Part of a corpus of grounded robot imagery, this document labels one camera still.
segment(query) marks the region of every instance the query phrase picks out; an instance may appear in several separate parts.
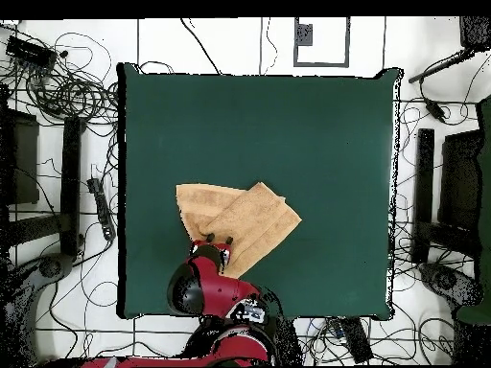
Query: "floor tile grout line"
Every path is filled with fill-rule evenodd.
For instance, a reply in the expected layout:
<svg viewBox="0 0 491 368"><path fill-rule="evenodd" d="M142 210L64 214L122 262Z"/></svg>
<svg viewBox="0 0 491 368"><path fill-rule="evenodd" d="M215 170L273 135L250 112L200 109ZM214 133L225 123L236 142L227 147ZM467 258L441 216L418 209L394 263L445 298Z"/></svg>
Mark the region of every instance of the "floor tile grout line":
<svg viewBox="0 0 491 368"><path fill-rule="evenodd" d="M140 66L140 19L136 19L136 64Z"/></svg>
<svg viewBox="0 0 491 368"><path fill-rule="evenodd" d="M17 92L26 93L27 90L26 89L18 89ZM46 93L58 93L58 91L57 90L47 90ZM392 101L393 102L399 102L399 103L418 103L418 104L425 104L426 103L424 100L393 99ZM438 104L466 104L466 105L479 104L479 102L465 102L464 103L462 101L435 101L435 102Z"/></svg>
<svg viewBox="0 0 491 368"><path fill-rule="evenodd" d="M70 333L71 331L63 328L35 328L39 332L64 332L64 333ZM142 330L142 331L112 331L112 330L107 330L107 331L102 331L102 330L94 330L94 329L73 329L74 332L76 333L100 333L100 334L193 334L194 332L180 332L180 331L147 331L147 330ZM299 335L298 338L316 338L315 335ZM438 339L430 339L430 338L424 338L421 341L424 342L433 342L437 341ZM370 337L370 341L406 341L406 342L414 342L417 343L419 340L414 339L414 338L403 338L403 337L391 337L391 338L386 338L386 337Z"/></svg>
<svg viewBox="0 0 491 368"><path fill-rule="evenodd" d="M384 17L384 45L382 47L382 69L386 67L386 34L387 34L387 17Z"/></svg>
<svg viewBox="0 0 491 368"><path fill-rule="evenodd" d="M133 319L133 346L132 346L133 355L134 355L135 347L136 347L136 319Z"/></svg>

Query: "green tabletop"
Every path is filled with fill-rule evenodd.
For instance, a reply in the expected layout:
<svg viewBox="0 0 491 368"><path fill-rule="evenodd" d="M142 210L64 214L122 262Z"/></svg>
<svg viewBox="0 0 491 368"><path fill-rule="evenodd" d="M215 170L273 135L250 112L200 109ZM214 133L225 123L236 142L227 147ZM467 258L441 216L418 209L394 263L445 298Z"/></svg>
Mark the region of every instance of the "green tabletop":
<svg viewBox="0 0 491 368"><path fill-rule="evenodd" d="M377 79L144 75L130 64L119 69L120 86L126 82L126 224L120 238L126 238L127 279L119 298L125 316L172 314L167 285L189 248L175 185L248 189L262 181L302 222L243 279L273 290L289 317L388 318L398 75L397 69Z"/></svg>

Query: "black cable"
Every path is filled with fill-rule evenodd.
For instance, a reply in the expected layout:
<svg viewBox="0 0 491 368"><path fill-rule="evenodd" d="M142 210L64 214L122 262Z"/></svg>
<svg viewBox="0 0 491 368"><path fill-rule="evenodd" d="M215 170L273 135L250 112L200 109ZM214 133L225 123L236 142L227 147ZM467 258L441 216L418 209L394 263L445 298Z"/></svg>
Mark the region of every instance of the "black cable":
<svg viewBox="0 0 491 368"><path fill-rule="evenodd" d="M51 302L50 302L50 307L49 307L49 310L48 312L50 312L50 315L51 317L53 318L53 320L55 320L55 322L57 322L60 326L62 326L63 328L65 328L66 330L70 331L71 333L73 333L73 335L75 336L75 342L73 343L72 345L72 348L70 349L70 351L67 353L67 355L65 356L65 358L68 358L70 356L70 354L73 352L73 350L75 349L75 346L77 345L77 342L79 341L79 336L77 335L76 332L74 332L73 329L69 328L68 326L66 326L64 323L61 323L56 317L55 317L55 314L53 313L53 303L55 302L55 299L57 297L57 294L58 294L58 281L55 282L55 293L53 294L53 298L51 299Z"/></svg>
<svg viewBox="0 0 491 368"><path fill-rule="evenodd" d="M439 61L437 61L437 62L435 62L435 63L432 63L432 64L431 64L431 65L430 65L428 68L426 68L426 69L425 69L425 71L424 71L423 73L426 73L426 72L427 72L429 69L433 68L435 65L439 64L440 62L444 62L444 61L450 60L451 58L455 58L455 57L457 57L457 56L461 55L461 54L462 54L462 52L464 52L464 53L465 53L465 52L469 52L469 51L466 51L466 50L464 50L464 51L458 51L457 53L455 53L455 54L453 54L453 55L451 55L451 56L449 56L449 57L445 57L445 58L443 58L443 59L441 59L441 60L439 60ZM473 55L474 55L474 53L475 53L474 51L471 51L471 52L470 52L470 55L471 55L471 56L473 56ZM462 123L464 123L464 122L465 122L467 119L476 120L476 119L474 119L474 118L470 118L470 117L469 117L469 107L467 107L467 98L469 97L469 94L470 94L470 92L471 92L471 88L472 88L472 85L473 85L473 83L474 83L474 80L475 80L476 76L478 75L479 71L482 69L482 67L483 67L483 66L486 64L486 62L487 62L487 61L488 61L490 58L491 58L491 55L489 55L489 56L488 56L488 57L485 59L485 61L484 61L484 62L482 63L482 65L481 65L481 66L478 68L478 70L476 71L476 73L475 73L475 74L474 74L474 76L472 77L471 82L469 83L469 87L467 88L467 93L466 93L466 95L465 95L465 98L464 98L463 102L461 102L461 103L460 103L460 111L459 111L459 112L460 112L460 116L462 117L462 120L461 120L461 121L459 121L458 123L448 123L446 120L450 119L450 109L449 109L449 117L444 116L444 117L440 118L440 120L439 120L439 121L440 121L441 123L443 123L443 124L445 124L445 125L447 125L447 126L458 126L458 125L461 125ZM424 79L424 78L422 78L422 79L419 81L419 91L420 91L420 93L421 93L421 97L423 98L423 100L425 101L425 103L427 104L427 106L428 106L429 104L437 104L437 102L432 101L431 99L429 99L429 98L428 98L428 97L425 95L425 93L423 92L423 82L424 82L424 80L425 80L425 79ZM464 107L465 107L465 110L466 110L465 115L464 115L464 114L462 114L462 109L463 109Z"/></svg>
<svg viewBox="0 0 491 368"><path fill-rule="evenodd" d="M95 224L99 224L99 222L98 222L98 221L96 221L96 222L94 222L94 223L90 224L90 225L87 227L87 229L85 230L85 234L84 234L84 238L83 238L84 243L86 243L86 241L87 241L88 231L89 231L89 230L90 230L90 228L91 228L92 226L94 226ZM75 267L77 267L77 266L79 266L79 265L81 265L81 264L84 264L84 263L86 263L86 262L88 262L88 261L92 260L93 258L96 258L96 257L97 257L97 258L100 258L100 257L101 257L101 256L102 256L102 255L103 255L103 254L104 254L104 253L105 253L105 252L106 252L106 251L107 251L107 250L108 250L108 249L109 249L109 248L110 248L112 245L113 245L113 241L109 242L109 243L108 243L108 244L105 246L105 248L104 248L102 251L100 251L99 253L94 254L94 255L90 256L89 258L83 259L82 261L80 261L80 262L78 262L78 263L73 264L73 268L75 268ZM86 274L85 274L85 275L82 277L82 279L86 278L86 277L87 277L87 275L89 275L89 274L90 274L90 271L91 271L91 270L92 270L92 269L95 267L95 265L97 264L97 262L98 262L98 261L99 261L99 260L96 260L96 262L95 262L95 263L94 263L94 264L93 264L93 265L90 267L90 269L89 269L89 270L88 270L88 272L87 272L87 273L86 273ZM55 307L55 306L56 306L56 305L57 305L59 302L61 302L61 301L62 301L62 300L63 300L63 299L66 297L66 296L68 296L68 295L69 295L69 294L70 294L70 293L71 293L71 292L72 292L72 291L73 291L73 290L74 290L74 289L75 289L75 288L76 288L76 287L77 287L77 286L78 286L80 283L81 283L81 282L80 282L80 281L78 281L78 282L77 282L77 283L76 283L76 284L75 284L75 285L74 285L74 286L73 286L73 287L72 287L72 288L71 288L71 289L70 289L68 292L66 292L66 293L65 293L65 294L64 294L64 295L63 295L63 296L62 296L62 297L61 297L61 298L60 298L60 299L59 299L59 300L58 300L58 301L57 301L57 302L56 302L56 303L53 305L53 307ZM40 319L41 319L41 318L42 318L44 315L46 315L48 312L49 312L49 311L47 310L47 311L45 311L43 314L41 314L41 315L38 317L38 319L37 319L35 322L37 323L37 322L38 322L38 321L39 321L39 320L40 320Z"/></svg>
<svg viewBox="0 0 491 368"><path fill-rule="evenodd" d="M222 72L219 71L219 68L217 68L217 65L215 65L215 62L212 60L212 58L210 58L210 56L208 55L208 53L206 52L206 50L204 49L203 47L203 44L201 44L201 41L199 41L198 37L196 36L196 34L193 32L193 30L191 30L187 25L186 23L184 22L184 20L182 18L179 18L180 19L180 22L181 24L184 26L184 28L189 31L189 33L191 33L191 35L195 38L195 40L197 41L197 43L199 44L199 46L201 47L201 49L203 50L204 54L206 55L206 57L208 58L208 60L211 62L211 64L213 65L213 67L215 68L215 71L217 72L217 74L221 75Z"/></svg>
<svg viewBox="0 0 491 368"><path fill-rule="evenodd" d="M105 72L105 75L104 75L104 77L103 77L103 80L102 80L102 81L104 81L104 80L105 80L105 78L107 77L107 74L109 73L109 71L110 71L110 69L111 69L111 66L112 66L112 58L111 58L111 54L110 54L110 52L108 51L108 49L107 49L107 48L106 48L104 45L102 45L101 43L99 43L98 41L96 41L94 38L92 38L92 37L91 37L91 36L89 36L89 35L70 32L70 33L64 33L64 34L60 35L60 36L57 38L57 40L55 41L55 46L54 46L55 50L57 49L57 44L58 44L58 41L59 41L61 38L63 38L64 36L67 36L67 35L78 35L78 36L83 36L83 37L85 37L85 38L90 39L92 42L95 42L97 45L99 45L101 48L103 48L103 49L105 50L105 52L107 53L107 56L109 57L109 67L107 68L107 71Z"/></svg>
<svg viewBox="0 0 491 368"><path fill-rule="evenodd" d="M414 341L414 352L412 355L410 355L406 349L404 349L404 351L408 354L408 357L400 357L400 356L389 356L389 357L382 357L382 356L379 356L377 355L379 358L382 359L382 363L384 364L384 362L390 362L390 363L393 363L392 360L395 360L395 359L399 359L399 360L403 360L403 361L409 361L409 360L412 360L414 362L417 363L417 361L414 359L416 357L416 354L417 354L417 347L416 347L416 323L414 322L414 320L408 315L408 313L403 310L401 307L399 307L395 302L392 302L392 304L397 308L399 309L399 311L401 311L411 322L412 324L412 331L413 331L413 341ZM393 342L394 344L396 344L397 346L401 347L399 343L397 343L396 341L394 341L392 338L389 338L391 336L391 334L387 334L382 326L382 322L379 322L380 323L380 326L382 328L382 330L384 331L384 333L386 334L386 339L388 339L389 341ZM381 341L383 340L379 340L377 343L374 343L372 344L371 347L373 347L375 344L378 344L380 343Z"/></svg>
<svg viewBox="0 0 491 368"><path fill-rule="evenodd" d="M156 356L158 357L163 357L163 358L169 358L169 356L166 356L164 354L161 354L161 353L158 353L156 350L152 349L151 347L149 347L147 344L141 342L141 341L135 341L134 343L131 342L130 344L126 345L126 346L123 346L123 347L119 347L119 348L116 348L116 349L106 349L106 350L102 350L101 352L99 352L96 357L100 357L102 353L114 353L114 352L119 352L121 350L125 350L125 349L128 349L129 347L133 346L134 344L140 344L141 346L145 347L147 350L149 350L150 352L154 353Z"/></svg>
<svg viewBox="0 0 491 368"><path fill-rule="evenodd" d="M88 309L88 304L89 303L92 303L94 305L96 305L97 307L99 308L107 308L109 306L112 306L114 305L116 302L117 302L117 299L110 303L110 304L107 304L107 305L101 305L101 304L96 304L95 302L93 302L90 298L92 297L92 295L94 294L94 292L99 288L99 287L102 287L104 284L112 284L114 285L116 288L118 287L116 284L114 284L113 282L110 282L110 281L103 281L101 283L99 283L98 285L96 285L89 293L88 296L86 296L85 294L85 291L83 292L83 294L85 295L85 297L87 298L87 302L85 303L85 310L83 312L83 328L85 330L85 334L84 334L84 338L83 338L83 356L84 357L90 357L90 344L92 343L92 340L94 338L94 335L93 334L86 334L86 331L87 331L87 309Z"/></svg>
<svg viewBox="0 0 491 368"><path fill-rule="evenodd" d="M41 174L41 173L38 173L36 176L39 176L39 177L49 177L49 178L54 178L54 179L61 179L61 172L60 172L60 171L58 171L58 170L55 168L55 163L53 162L53 158L49 158L49 159L47 159L46 161L41 162L40 164L36 164L36 165L38 165L38 166L39 166L39 165L45 165L45 164L47 164L48 162L51 162L51 166L53 167L53 171L55 171L56 173L58 173L58 174L59 174L59 176L54 176L54 175L46 175L46 174ZM88 185L87 185L85 182L83 182L83 181L81 181L81 180L79 180L79 179L71 179L71 178L65 178L65 179L67 179L67 180L76 180L77 182L80 182L80 183L81 183L83 186L85 186L85 187L88 189Z"/></svg>
<svg viewBox="0 0 491 368"><path fill-rule="evenodd" d="M274 56L274 61L272 62L272 65L270 65L270 66L268 66L268 68L266 68L265 75L268 72L269 68L272 68L274 66L274 64L276 63L276 59L278 58L278 49L276 48L276 46L269 39L269 24L270 24L270 22L271 22L271 17L268 20L268 27L266 28L266 39L268 40L269 44L271 44L271 46L274 48L274 52L276 54Z"/></svg>
<svg viewBox="0 0 491 368"><path fill-rule="evenodd" d="M145 72L143 71L143 67L144 67L145 65L148 65L149 63L154 63L154 64L156 64L156 65L163 65L163 66L165 66L167 69L169 69L169 73L170 73L170 74L173 74L173 73L174 73L174 68L173 68L171 65L169 65L168 63L165 63L165 62L159 62L159 61L157 61L157 60L148 60L147 62L144 62L144 63L142 63L140 66L138 66L138 68L139 68L139 69L140 69L140 70L141 70L143 73L145 73Z"/></svg>
<svg viewBox="0 0 491 368"><path fill-rule="evenodd" d="M103 255L103 253L99 254L98 256L98 259L96 260L96 263L100 260L101 256ZM100 284L98 284L96 287L94 287L94 289L92 290L92 292L87 295L87 293L85 292L85 287L83 286L83 277L82 277L82 273L83 273L83 264L82 264L82 267L81 267L81 287L82 287L82 292L83 292L83 295L85 296L85 298L87 299L87 303L91 303L92 305L94 306L97 306L99 308L106 308L108 306L112 306L114 305L118 300L116 299L114 302L112 302L111 304L109 305L101 305L101 304L98 304L98 303L95 303L92 299L90 299L90 296L92 295L92 293L94 292L95 288L103 285L103 284L112 284L114 285L115 287L118 287L115 283L111 282L111 281L104 281L104 282L101 282Z"/></svg>
<svg viewBox="0 0 491 368"><path fill-rule="evenodd" d="M447 320L445 320L445 319L442 319L441 317L430 317L430 318L428 318L428 319L424 320L424 321L423 321L423 322L422 322L422 323L419 325L419 328L418 328L418 330L417 330L417 331L418 331L419 348L420 348L420 350L421 350L421 353L422 353L422 355L423 355L424 359L426 360L426 362L428 362L428 364L429 364L429 365L432 365L432 364L430 363L430 360L429 360L429 359L428 359L428 357L426 356L425 350L423 349L423 337L422 337L422 336L423 336L423 333L422 333L422 330L423 330L423 326L425 326L425 325L426 325L428 322L431 322L431 321L434 321L434 320L435 320L435 321L442 322L442 323L445 323L447 326L450 326L452 329L454 328L454 325L452 325L452 324L451 324L449 321L447 321ZM447 355L449 355L449 356L452 356L452 354L451 354L452 349L451 349L450 351L448 351L448 350L443 350L442 348L440 348L440 350L442 350L442 351L443 351L445 354L447 354Z"/></svg>
<svg viewBox="0 0 491 368"><path fill-rule="evenodd" d="M88 35L77 33L68 34L89 37ZM90 39L107 51L106 47L102 46L94 39ZM88 49L91 52L91 55L93 54L92 50L88 47L79 48ZM112 61L110 54L108 52L107 54L109 56L108 72ZM94 75L83 71L83 69L77 65L71 65L76 69L71 69L67 64L66 59L60 60L60 58L58 58L55 69L44 79L36 77L35 75L29 75L26 79L26 90L32 103L39 108L41 115L52 126L55 125L55 123L51 122L47 116L62 120L63 116L78 115L84 117L89 124L98 124L93 122L94 119L103 119L107 124L113 124L115 121L114 119L111 119L108 112L116 112L116 110L111 107L117 105L115 102L116 96L115 93L113 93L115 88L114 83L111 85L112 87L109 86L111 91L105 90L103 85L104 79L99 80ZM88 129L101 137L106 136L95 132L90 127Z"/></svg>

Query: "folded towel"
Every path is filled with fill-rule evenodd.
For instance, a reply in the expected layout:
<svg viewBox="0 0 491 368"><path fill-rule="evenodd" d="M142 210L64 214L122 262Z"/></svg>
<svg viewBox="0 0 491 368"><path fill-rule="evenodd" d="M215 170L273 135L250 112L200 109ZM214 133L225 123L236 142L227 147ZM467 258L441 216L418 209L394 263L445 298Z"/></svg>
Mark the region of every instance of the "folded towel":
<svg viewBox="0 0 491 368"><path fill-rule="evenodd" d="M301 218L264 183L250 190L204 184L176 187L177 206L191 240L210 233L216 242L233 237L232 256L224 275L239 278L268 255Z"/></svg>

